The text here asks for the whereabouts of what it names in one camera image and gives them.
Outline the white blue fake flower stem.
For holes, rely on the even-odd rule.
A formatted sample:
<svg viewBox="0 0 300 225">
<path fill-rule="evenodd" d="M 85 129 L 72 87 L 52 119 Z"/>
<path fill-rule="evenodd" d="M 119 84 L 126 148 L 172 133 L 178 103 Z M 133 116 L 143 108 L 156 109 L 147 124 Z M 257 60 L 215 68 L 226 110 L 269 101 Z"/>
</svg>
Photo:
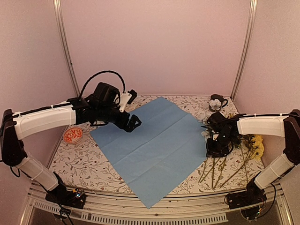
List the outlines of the white blue fake flower stem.
<svg viewBox="0 0 300 225">
<path fill-rule="evenodd" d="M 201 132 L 201 135 L 204 137 L 204 140 L 207 141 L 209 138 L 211 138 L 211 131 L 206 129 L 205 131 Z"/>
</svg>

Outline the yellow fake flower stem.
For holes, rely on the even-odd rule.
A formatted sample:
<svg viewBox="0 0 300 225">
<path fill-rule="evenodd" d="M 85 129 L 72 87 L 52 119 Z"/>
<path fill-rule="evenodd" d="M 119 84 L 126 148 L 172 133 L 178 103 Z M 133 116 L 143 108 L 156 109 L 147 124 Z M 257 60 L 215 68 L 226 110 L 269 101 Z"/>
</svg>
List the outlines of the yellow fake flower stem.
<svg viewBox="0 0 300 225">
<path fill-rule="evenodd" d="M 222 180 L 221 188 L 245 187 L 264 168 L 261 160 L 264 150 L 263 137 L 261 135 L 246 135 L 242 137 L 241 143 L 236 145 L 227 156 L 226 172 L 229 175 Z"/>
</svg>

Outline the blue wrapping paper sheet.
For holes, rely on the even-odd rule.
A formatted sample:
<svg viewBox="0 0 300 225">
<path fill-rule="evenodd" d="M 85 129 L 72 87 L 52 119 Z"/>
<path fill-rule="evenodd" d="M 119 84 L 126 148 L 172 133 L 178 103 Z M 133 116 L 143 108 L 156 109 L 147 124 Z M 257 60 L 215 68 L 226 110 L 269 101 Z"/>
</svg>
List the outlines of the blue wrapping paper sheet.
<svg viewBox="0 0 300 225">
<path fill-rule="evenodd" d="M 133 111 L 142 124 L 127 133 L 113 124 L 91 136 L 115 171 L 151 208 L 206 159 L 201 123 L 163 97 Z"/>
</svg>

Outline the pale blue fake flower stem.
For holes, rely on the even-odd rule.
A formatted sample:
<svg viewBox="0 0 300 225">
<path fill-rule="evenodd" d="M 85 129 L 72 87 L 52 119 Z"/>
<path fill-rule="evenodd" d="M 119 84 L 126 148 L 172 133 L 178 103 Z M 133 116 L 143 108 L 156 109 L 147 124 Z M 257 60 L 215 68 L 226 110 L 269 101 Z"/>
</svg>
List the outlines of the pale blue fake flower stem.
<svg viewBox="0 0 300 225">
<path fill-rule="evenodd" d="M 220 111 L 222 103 L 218 99 L 211 99 L 209 101 L 209 108 L 212 112 Z"/>
</svg>

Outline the pink fake flower stem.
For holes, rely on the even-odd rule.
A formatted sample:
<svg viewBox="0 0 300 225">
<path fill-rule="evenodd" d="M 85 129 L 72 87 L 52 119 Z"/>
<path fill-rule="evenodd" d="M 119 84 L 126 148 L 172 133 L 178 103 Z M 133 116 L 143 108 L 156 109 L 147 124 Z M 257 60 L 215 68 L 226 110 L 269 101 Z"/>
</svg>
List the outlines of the pink fake flower stem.
<svg viewBox="0 0 300 225">
<path fill-rule="evenodd" d="M 227 157 L 221 158 L 222 160 L 220 161 L 219 164 L 217 164 L 217 177 L 215 178 L 215 186 L 214 188 L 220 188 L 222 186 L 222 180 L 225 177 L 226 174 L 226 166 L 227 166 Z"/>
</svg>

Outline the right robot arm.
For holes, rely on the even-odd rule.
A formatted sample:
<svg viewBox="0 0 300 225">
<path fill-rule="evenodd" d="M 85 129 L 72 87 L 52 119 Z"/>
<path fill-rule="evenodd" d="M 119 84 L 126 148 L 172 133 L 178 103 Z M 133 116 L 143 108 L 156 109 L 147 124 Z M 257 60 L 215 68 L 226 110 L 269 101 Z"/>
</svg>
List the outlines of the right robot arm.
<svg viewBox="0 0 300 225">
<path fill-rule="evenodd" d="M 229 195 L 229 202 L 238 200 L 253 204 L 265 200 L 264 189 L 288 174 L 300 163 L 300 111 L 277 114 L 237 114 L 226 118 L 221 112 L 213 113 L 205 124 L 211 137 L 207 139 L 207 156 L 224 157 L 231 152 L 230 145 L 238 138 L 261 135 L 267 148 L 266 159 L 272 162 L 246 186 L 242 195 Z"/>
</svg>

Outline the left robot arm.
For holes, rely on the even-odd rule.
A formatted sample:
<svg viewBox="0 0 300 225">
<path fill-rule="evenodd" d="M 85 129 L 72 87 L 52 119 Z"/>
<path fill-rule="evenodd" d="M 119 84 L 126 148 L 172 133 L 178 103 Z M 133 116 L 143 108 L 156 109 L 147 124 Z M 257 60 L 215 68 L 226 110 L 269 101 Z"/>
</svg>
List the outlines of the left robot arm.
<svg viewBox="0 0 300 225">
<path fill-rule="evenodd" d="M 93 127 L 113 123 L 119 129 L 132 132 L 141 125 L 140 119 L 125 111 L 125 106 L 137 97 L 134 90 L 120 91 L 100 82 L 89 96 L 70 98 L 57 105 L 26 112 L 3 113 L 0 128 L 1 159 L 40 183 L 59 203 L 66 203 L 70 194 L 61 178 L 45 168 L 24 150 L 23 139 L 33 134 L 62 126 L 90 123 Z"/>
</svg>

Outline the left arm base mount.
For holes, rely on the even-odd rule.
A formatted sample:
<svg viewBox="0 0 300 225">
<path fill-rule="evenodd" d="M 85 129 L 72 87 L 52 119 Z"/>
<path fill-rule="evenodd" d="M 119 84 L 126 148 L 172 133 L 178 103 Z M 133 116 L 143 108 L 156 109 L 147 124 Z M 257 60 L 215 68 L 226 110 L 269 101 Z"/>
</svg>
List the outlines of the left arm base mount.
<svg viewBox="0 0 300 225">
<path fill-rule="evenodd" d="M 83 209 L 86 202 L 86 194 L 83 191 L 69 191 L 66 189 L 54 189 L 47 191 L 45 199 L 62 206 Z"/>
</svg>

